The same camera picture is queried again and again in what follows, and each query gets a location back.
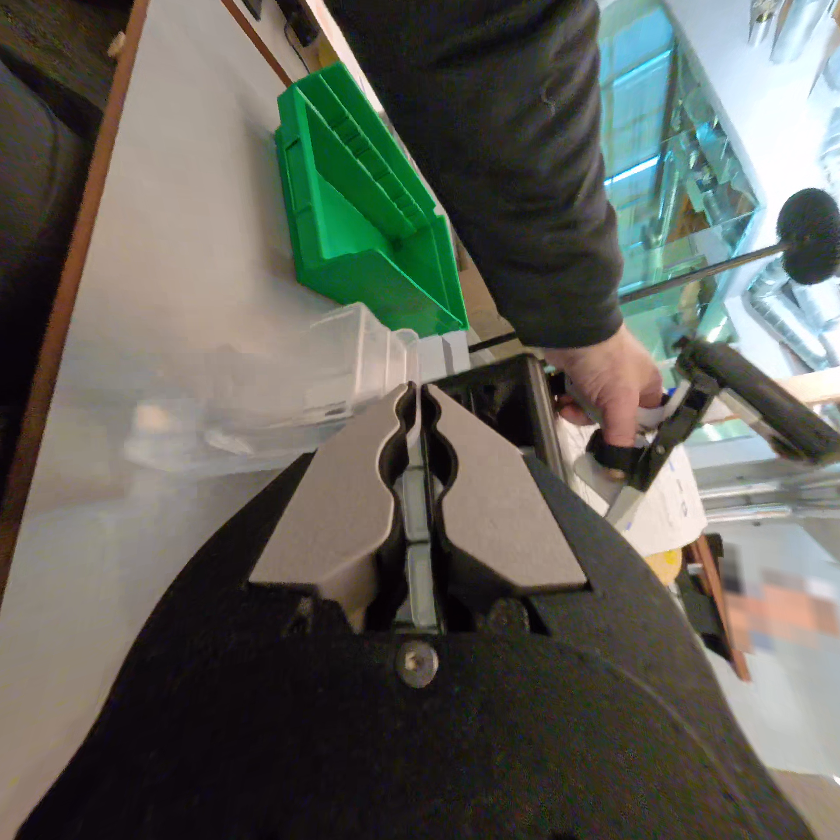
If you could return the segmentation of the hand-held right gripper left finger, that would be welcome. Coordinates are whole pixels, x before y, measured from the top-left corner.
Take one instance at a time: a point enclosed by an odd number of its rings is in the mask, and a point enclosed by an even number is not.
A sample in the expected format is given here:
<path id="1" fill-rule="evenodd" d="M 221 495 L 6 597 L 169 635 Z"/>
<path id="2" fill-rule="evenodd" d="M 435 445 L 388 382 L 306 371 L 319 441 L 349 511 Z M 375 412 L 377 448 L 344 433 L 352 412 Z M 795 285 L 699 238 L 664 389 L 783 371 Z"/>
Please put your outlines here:
<path id="1" fill-rule="evenodd" d="M 417 387 L 368 405 L 313 456 L 249 576 L 338 604 L 360 632 L 404 543 L 394 492 L 407 466 Z"/>

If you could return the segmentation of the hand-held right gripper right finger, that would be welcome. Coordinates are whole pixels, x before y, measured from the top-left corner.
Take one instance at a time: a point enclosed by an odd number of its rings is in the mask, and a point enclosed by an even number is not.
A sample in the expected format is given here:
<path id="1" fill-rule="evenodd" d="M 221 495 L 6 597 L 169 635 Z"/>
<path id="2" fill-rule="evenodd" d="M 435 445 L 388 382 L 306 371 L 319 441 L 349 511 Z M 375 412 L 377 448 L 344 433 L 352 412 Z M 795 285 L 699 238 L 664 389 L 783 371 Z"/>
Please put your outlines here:
<path id="1" fill-rule="evenodd" d="M 422 389 L 436 594 L 486 615 L 500 599 L 589 584 L 532 473 L 541 466 L 437 385 Z"/>

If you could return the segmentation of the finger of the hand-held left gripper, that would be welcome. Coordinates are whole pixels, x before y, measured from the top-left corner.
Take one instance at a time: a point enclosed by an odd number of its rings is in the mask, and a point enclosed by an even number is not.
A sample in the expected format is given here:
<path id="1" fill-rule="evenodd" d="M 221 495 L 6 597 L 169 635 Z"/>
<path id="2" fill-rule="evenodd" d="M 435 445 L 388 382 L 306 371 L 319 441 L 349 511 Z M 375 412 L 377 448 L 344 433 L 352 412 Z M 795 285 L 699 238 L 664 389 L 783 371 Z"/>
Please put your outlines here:
<path id="1" fill-rule="evenodd" d="M 583 453 L 574 473 L 588 494 L 600 501 L 602 514 L 617 530 L 633 519 L 648 488 L 643 453 Z"/>

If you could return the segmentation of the small clear plastic drawer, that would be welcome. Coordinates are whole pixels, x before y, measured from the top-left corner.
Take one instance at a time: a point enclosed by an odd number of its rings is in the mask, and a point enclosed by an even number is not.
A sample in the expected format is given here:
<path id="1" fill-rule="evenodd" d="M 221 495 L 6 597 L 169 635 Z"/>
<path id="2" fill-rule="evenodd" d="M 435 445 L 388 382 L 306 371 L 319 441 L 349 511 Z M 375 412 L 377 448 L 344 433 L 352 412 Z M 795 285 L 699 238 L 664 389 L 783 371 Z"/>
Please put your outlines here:
<path id="1" fill-rule="evenodd" d="M 351 418 L 400 384 L 416 386 L 416 421 L 407 436 L 408 460 L 394 492 L 404 543 L 393 575 L 367 612 L 363 632 L 435 627 L 408 605 L 417 592 L 434 600 L 423 560 L 425 531 L 419 338 L 385 327 L 364 305 L 340 308 L 283 340 L 274 353 L 231 347 L 194 363 L 191 391 L 146 396 L 133 409 L 124 454 L 133 465 L 171 476 L 210 479 L 278 469 L 266 490 L 234 514 L 185 567 L 171 593 L 191 604 L 277 595 L 281 615 L 341 607 L 285 585 L 252 585 L 249 576 L 292 493 L 318 449 Z"/>

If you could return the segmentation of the green plastic bin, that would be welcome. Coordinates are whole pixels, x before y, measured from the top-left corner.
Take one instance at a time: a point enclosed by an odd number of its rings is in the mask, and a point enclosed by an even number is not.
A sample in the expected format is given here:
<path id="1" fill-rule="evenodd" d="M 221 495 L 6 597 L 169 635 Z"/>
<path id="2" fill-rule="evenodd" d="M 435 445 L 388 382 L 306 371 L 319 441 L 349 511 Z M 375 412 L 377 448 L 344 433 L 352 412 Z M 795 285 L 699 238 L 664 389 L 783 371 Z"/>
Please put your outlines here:
<path id="1" fill-rule="evenodd" d="M 277 105 L 297 282 L 391 330 L 467 331 L 448 220 L 347 67 L 303 77 Z"/>

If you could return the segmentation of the person's left forearm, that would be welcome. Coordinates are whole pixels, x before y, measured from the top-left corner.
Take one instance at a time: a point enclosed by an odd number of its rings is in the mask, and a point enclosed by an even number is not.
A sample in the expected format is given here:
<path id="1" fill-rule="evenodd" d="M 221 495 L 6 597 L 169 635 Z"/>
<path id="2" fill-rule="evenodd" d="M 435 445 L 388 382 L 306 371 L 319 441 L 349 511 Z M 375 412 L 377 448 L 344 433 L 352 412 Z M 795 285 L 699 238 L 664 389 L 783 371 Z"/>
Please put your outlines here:
<path id="1" fill-rule="evenodd" d="M 325 2 L 520 341 L 623 324 L 594 1 Z"/>

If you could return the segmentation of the person's left hand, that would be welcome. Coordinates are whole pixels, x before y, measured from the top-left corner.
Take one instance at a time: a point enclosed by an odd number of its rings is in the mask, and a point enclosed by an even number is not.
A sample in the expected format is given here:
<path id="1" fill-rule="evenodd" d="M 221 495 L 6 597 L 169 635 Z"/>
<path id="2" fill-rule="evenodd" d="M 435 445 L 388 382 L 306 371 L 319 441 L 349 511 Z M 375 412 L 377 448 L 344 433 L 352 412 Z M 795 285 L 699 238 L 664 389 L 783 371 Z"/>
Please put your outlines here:
<path id="1" fill-rule="evenodd" d="M 584 403 L 570 395 L 559 402 L 558 413 L 571 424 L 590 424 L 585 407 L 601 418 L 604 440 L 630 448 L 637 434 L 637 410 L 660 404 L 662 377 L 645 347 L 623 325 L 609 339 L 584 348 L 543 351 L 544 358 L 569 378 Z"/>

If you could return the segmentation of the black-framed wooden desk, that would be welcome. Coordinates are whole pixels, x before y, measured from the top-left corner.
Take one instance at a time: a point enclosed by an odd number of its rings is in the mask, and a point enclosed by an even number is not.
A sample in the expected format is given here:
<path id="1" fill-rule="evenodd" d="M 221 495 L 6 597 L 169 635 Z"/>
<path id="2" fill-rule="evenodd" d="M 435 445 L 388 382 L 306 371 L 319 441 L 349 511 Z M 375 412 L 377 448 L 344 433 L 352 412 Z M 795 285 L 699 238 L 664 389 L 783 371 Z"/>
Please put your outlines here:
<path id="1" fill-rule="evenodd" d="M 752 676 L 740 638 L 730 616 L 719 534 L 702 534 L 681 550 L 675 596 L 689 625 L 704 647 L 723 658 L 744 683 Z"/>

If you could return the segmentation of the black fuzzy ball on rod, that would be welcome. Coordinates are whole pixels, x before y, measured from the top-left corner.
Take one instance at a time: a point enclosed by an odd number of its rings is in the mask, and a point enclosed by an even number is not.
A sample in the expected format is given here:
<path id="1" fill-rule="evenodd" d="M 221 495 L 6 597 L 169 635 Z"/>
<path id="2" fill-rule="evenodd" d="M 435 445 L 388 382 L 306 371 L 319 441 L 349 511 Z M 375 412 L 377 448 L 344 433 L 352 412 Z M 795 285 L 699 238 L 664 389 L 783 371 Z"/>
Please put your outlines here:
<path id="1" fill-rule="evenodd" d="M 774 245 L 658 281 L 649 287 L 623 291 L 618 300 L 623 305 L 641 301 L 772 256 L 780 256 L 783 268 L 795 282 L 804 286 L 815 285 L 836 274 L 839 210 L 828 192 L 806 188 L 790 196 L 777 217 L 776 237 L 778 240 Z"/>

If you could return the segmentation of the silver ventilation duct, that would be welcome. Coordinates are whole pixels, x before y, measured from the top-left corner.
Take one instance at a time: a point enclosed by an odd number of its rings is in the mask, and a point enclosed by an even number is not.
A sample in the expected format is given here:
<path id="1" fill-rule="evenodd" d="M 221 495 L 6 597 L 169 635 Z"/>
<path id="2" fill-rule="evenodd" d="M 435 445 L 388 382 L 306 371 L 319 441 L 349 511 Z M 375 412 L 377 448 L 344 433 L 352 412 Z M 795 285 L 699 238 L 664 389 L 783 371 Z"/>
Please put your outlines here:
<path id="1" fill-rule="evenodd" d="M 837 278 L 806 286 L 773 262 L 752 278 L 742 299 L 758 323 L 808 369 L 838 367 Z"/>

